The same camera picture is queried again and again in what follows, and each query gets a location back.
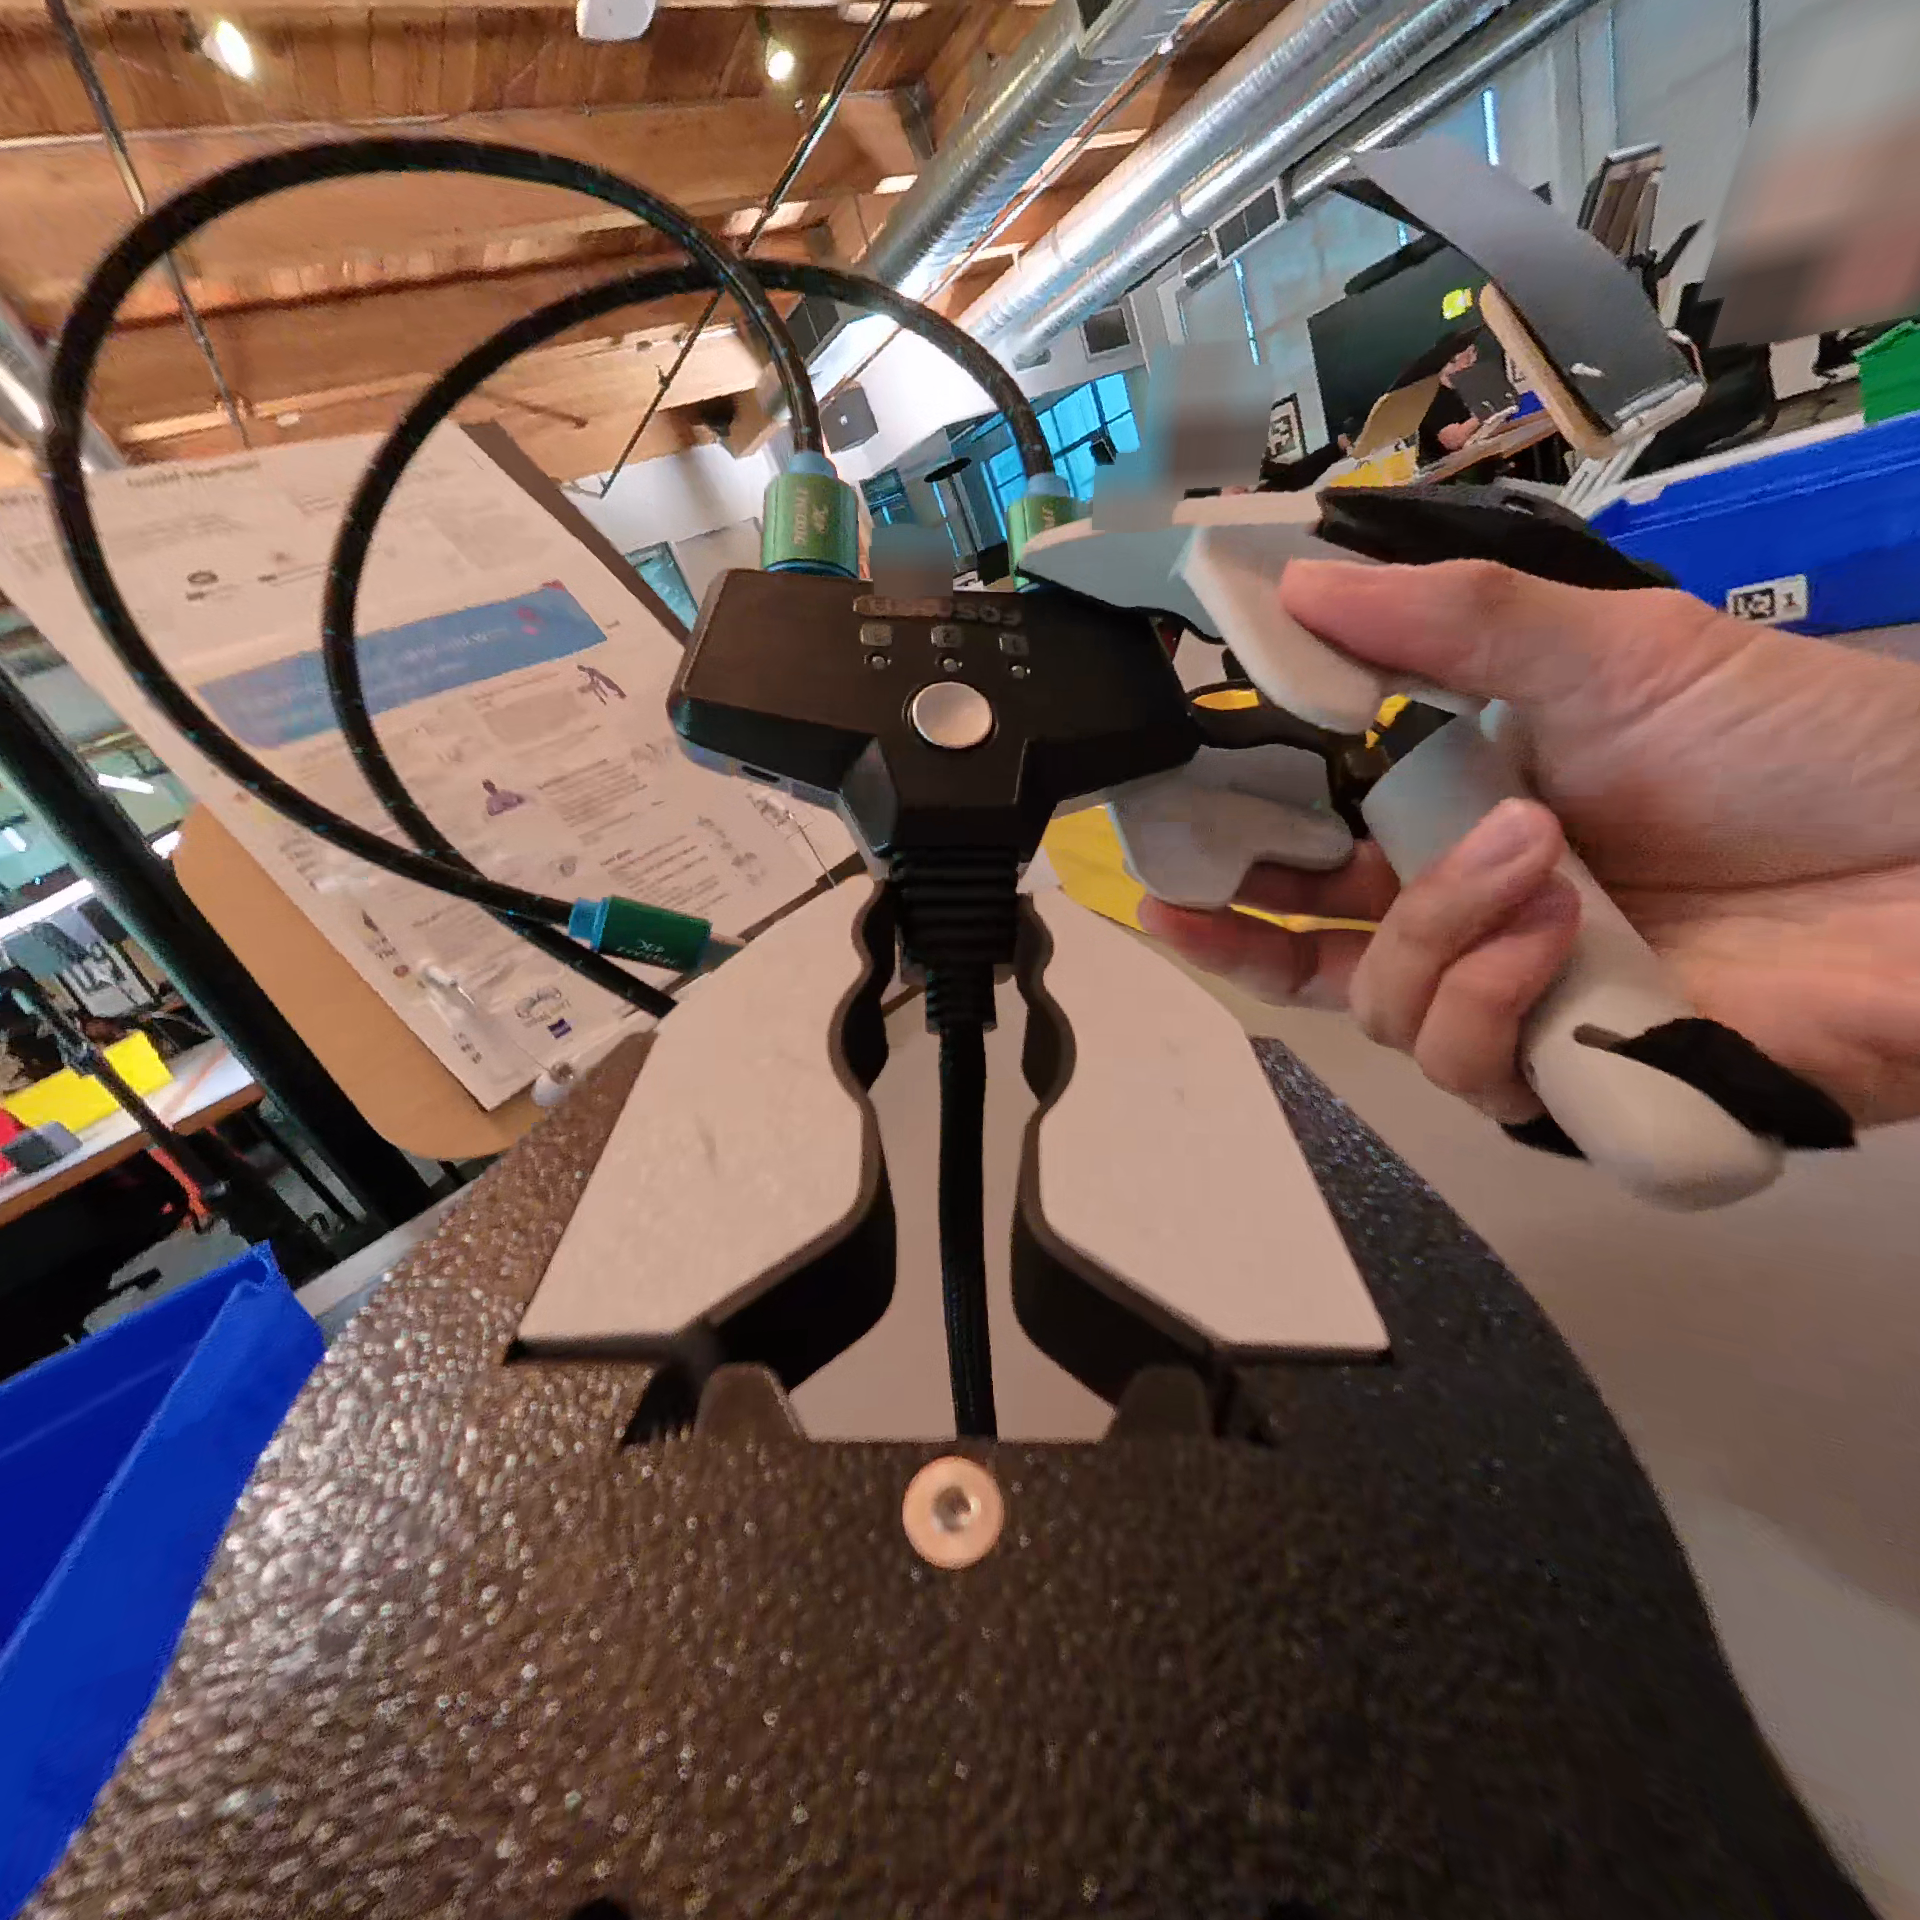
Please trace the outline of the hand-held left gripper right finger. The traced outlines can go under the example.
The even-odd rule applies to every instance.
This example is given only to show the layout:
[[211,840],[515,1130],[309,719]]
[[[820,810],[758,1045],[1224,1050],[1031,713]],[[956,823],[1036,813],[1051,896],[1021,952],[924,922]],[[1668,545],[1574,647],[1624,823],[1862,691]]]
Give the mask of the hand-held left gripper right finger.
[[1109,919],[1024,901],[1013,1301],[1027,1339],[1119,1410],[1171,1377],[1202,1431],[1270,1365],[1379,1368],[1389,1332],[1242,1023]]

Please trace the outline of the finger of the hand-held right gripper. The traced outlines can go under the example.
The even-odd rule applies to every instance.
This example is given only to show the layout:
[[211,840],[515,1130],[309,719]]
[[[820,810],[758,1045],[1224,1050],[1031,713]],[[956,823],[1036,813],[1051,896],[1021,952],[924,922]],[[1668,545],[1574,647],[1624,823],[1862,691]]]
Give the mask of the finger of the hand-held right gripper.
[[1471,695],[1359,664],[1279,605],[1295,561],[1355,561],[1318,536],[1310,496],[1198,496],[1146,520],[1071,520],[1031,536],[1016,572],[1112,608],[1164,612],[1221,641],[1274,706],[1304,723],[1372,723],[1389,698],[1476,715]]
[[1199,751],[1184,769],[1110,792],[1125,872],[1168,906],[1219,909],[1255,867],[1332,873],[1355,834],[1322,759],[1295,748]]

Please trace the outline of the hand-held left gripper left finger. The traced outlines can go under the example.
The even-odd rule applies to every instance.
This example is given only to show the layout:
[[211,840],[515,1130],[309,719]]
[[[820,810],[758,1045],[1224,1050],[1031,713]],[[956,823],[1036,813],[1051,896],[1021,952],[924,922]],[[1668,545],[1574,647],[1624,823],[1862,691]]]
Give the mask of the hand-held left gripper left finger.
[[511,1339],[511,1369],[636,1365],[631,1435],[714,1381],[789,1402],[886,1315],[896,1202],[872,1085],[896,924],[871,879],[763,930],[660,1023]]

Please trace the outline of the black switch box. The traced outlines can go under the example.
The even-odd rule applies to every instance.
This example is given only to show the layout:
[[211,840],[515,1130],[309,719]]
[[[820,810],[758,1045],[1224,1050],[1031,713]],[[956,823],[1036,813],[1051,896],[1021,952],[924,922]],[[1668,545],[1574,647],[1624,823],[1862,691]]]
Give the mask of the black switch box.
[[708,591],[666,713],[687,756],[834,807],[875,860],[1024,864],[1058,810],[1202,745],[1140,612],[750,568]]

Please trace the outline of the person's right hand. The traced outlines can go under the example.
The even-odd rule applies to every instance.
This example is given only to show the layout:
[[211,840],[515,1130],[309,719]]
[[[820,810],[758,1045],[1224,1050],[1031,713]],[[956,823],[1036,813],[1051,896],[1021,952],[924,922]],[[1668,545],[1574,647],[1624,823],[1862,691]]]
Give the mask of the person's right hand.
[[1856,1124],[1918,1115],[1918,674],[1684,592],[1584,592],[1493,562],[1294,562],[1279,603],[1396,681],[1503,705],[1531,801],[1402,887],[1255,868],[1242,912],[1143,930],[1270,1004],[1344,1009],[1511,1130],[1543,1107],[1519,1031],[1573,954],[1565,849],[1693,1009]]

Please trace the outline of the black monitor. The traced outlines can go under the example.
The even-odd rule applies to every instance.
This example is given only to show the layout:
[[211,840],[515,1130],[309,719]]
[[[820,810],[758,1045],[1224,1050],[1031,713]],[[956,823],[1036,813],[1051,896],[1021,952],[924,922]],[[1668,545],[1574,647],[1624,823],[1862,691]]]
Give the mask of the black monitor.
[[1407,243],[1357,272],[1344,295],[1307,321],[1327,436],[1350,436],[1407,369],[1479,330],[1488,275],[1438,236]]

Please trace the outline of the blue plastic bin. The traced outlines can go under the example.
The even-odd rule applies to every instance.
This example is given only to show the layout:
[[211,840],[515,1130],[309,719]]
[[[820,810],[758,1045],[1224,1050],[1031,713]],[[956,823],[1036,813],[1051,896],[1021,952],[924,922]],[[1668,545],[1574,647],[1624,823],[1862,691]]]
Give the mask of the blue plastic bin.
[[1918,620],[1918,416],[1630,484],[1598,537],[1682,592],[1805,636]]
[[269,1249],[3,1388],[3,1916],[77,1835],[324,1356]]

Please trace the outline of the brown cardboard sheet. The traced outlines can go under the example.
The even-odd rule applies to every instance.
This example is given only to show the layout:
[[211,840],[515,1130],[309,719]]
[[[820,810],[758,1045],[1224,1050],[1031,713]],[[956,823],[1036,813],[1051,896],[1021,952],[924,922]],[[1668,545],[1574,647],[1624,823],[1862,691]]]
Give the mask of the brown cardboard sheet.
[[191,906],[391,1146],[420,1162],[480,1162],[549,1115],[527,1090],[485,1111],[204,804],[184,813],[172,864]]

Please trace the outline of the white printed poster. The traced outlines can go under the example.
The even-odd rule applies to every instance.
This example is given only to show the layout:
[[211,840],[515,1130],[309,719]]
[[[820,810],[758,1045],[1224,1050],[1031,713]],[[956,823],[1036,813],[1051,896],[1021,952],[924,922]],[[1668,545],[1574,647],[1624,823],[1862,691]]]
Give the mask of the white printed poster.
[[[318,441],[95,479],[86,498],[134,625],[221,731],[278,780],[399,843],[328,706],[320,599],[373,441]],[[647,1017],[438,896],[336,850],[221,775],[107,651],[38,487],[5,495],[3,586],[402,1020],[480,1111]],[[487,879],[627,898],[743,939],[853,857],[829,813],[680,754],[680,641],[462,427],[379,523],[357,603],[375,731],[428,819]]]

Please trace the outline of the yellow block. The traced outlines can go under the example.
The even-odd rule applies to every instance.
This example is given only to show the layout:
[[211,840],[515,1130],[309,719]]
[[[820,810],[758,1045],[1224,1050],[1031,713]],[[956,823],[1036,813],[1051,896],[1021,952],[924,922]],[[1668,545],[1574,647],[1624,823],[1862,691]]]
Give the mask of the yellow block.
[[[104,1060],[136,1098],[152,1096],[174,1082],[170,1064],[143,1034],[109,1045]],[[120,1114],[120,1104],[99,1076],[71,1067],[46,1074],[16,1093],[5,1093],[3,1107],[11,1122],[24,1132],[62,1124],[71,1133],[79,1133]]]

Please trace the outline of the silver ventilation duct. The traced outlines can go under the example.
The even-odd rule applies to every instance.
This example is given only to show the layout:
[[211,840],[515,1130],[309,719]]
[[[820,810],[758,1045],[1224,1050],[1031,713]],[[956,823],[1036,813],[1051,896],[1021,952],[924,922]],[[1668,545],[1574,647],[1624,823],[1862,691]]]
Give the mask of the silver ventilation duct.
[[998,359],[1050,345],[1128,295],[1290,167],[1362,153],[1450,106],[1503,60],[1588,11],[1571,5],[1292,7],[1029,248],[959,319]]
[[856,272],[931,295],[1190,11],[1192,2],[1050,5],[896,202]]

